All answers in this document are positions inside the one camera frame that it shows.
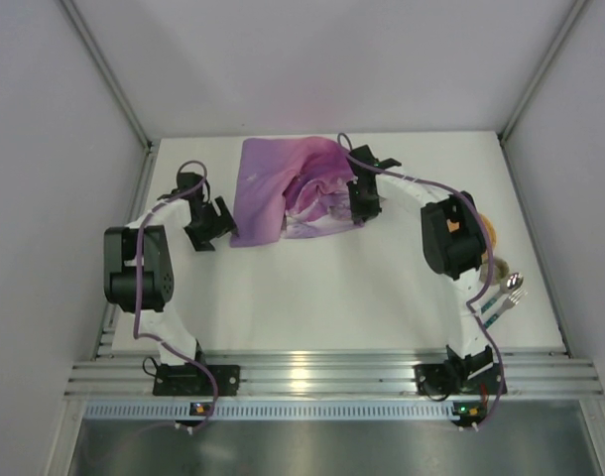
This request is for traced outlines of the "purple printed placemat cloth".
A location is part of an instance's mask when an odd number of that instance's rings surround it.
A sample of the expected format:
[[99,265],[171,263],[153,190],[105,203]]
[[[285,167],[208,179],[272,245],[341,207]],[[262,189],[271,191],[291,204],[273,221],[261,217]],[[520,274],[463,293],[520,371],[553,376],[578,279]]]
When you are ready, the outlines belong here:
[[354,224],[347,150],[322,137],[243,142],[233,218],[233,248],[342,233]]

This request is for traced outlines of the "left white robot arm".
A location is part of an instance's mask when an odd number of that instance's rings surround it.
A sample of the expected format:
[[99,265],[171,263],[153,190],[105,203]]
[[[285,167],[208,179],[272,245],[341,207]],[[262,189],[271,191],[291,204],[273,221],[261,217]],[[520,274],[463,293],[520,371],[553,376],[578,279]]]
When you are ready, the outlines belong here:
[[178,278],[172,238],[196,253],[213,252],[213,241],[235,235],[237,225],[224,198],[214,197],[206,174],[179,172],[176,187],[138,219],[103,235],[103,287],[108,302],[133,316],[135,340],[155,343],[168,366],[206,366],[198,340],[173,304]]

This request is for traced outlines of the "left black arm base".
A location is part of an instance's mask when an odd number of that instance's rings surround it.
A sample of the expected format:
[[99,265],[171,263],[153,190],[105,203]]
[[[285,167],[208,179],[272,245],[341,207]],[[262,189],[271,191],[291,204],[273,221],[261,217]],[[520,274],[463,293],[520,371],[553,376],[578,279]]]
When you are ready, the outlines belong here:
[[[217,384],[219,397],[234,397],[240,386],[238,365],[208,365],[208,372]],[[212,397],[214,387],[202,370],[190,364],[169,366],[156,370],[153,395],[156,397]]]

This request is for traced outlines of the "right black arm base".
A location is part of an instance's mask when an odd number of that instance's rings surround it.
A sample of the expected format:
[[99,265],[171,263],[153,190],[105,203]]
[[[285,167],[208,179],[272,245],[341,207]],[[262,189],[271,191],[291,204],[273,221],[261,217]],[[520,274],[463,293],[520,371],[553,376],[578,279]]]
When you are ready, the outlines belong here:
[[414,373],[418,394],[437,402],[459,396],[496,396],[504,383],[496,365],[466,377],[443,363],[419,364]]

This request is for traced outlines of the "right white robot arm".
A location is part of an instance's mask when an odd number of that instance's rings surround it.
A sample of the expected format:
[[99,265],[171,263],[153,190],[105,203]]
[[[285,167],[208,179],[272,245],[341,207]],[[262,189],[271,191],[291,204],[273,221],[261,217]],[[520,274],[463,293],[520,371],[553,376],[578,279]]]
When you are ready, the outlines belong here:
[[477,301],[487,292],[480,268],[490,242],[472,196],[393,172],[400,163],[377,160],[367,145],[349,151],[347,160],[355,175],[347,184],[353,222],[362,225],[377,217],[384,199],[420,215],[425,261],[454,290],[456,309],[444,313],[448,346],[461,357],[483,353],[489,341],[475,314]]

